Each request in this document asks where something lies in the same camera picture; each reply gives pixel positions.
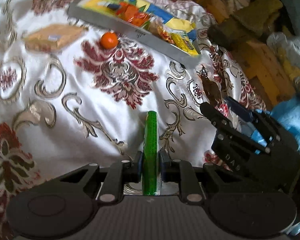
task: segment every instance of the gray tray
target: gray tray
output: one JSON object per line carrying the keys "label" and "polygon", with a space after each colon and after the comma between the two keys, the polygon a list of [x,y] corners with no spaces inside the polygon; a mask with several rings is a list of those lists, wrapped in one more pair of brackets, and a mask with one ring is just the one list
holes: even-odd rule
{"label": "gray tray", "polygon": [[[160,38],[152,35],[150,32],[139,28],[129,22],[120,18],[109,17],[105,14],[98,13],[92,10],[84,9],[78,6],[82,0],[74,0],[68,9],[69,17],[74,17],[83,20],[87,23],[101,26],[103,28],[114,30],[115,32],[124,34],[131,39],[141,42],[164,55],[172,58],[173,60],[183,64],[186,68],[195,68],[200,61],[200,55],[191,56],[183,50],[161,40]],[[194,47],[200,54],[196,41]]]}

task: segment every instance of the green tube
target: green tube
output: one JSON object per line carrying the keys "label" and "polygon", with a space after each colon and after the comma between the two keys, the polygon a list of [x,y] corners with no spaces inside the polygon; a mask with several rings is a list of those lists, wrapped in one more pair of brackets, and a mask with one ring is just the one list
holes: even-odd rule
{"label": "green tube", "polygon": [[143,195],[158,195],[160,193],[158,139],[158,116],[155,111],[149,111],[146,117],[145,138],[143,143]]}

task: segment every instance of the brown snack package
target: brown snack package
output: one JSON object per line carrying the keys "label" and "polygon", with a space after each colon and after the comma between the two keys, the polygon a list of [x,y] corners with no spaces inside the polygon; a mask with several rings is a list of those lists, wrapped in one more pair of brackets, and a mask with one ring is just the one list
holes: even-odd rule
{"label": "brown snack package", "polygon": [[23,38],[26,48],[42,52],[57,52],[77,40],[85,27],[51,24]]}

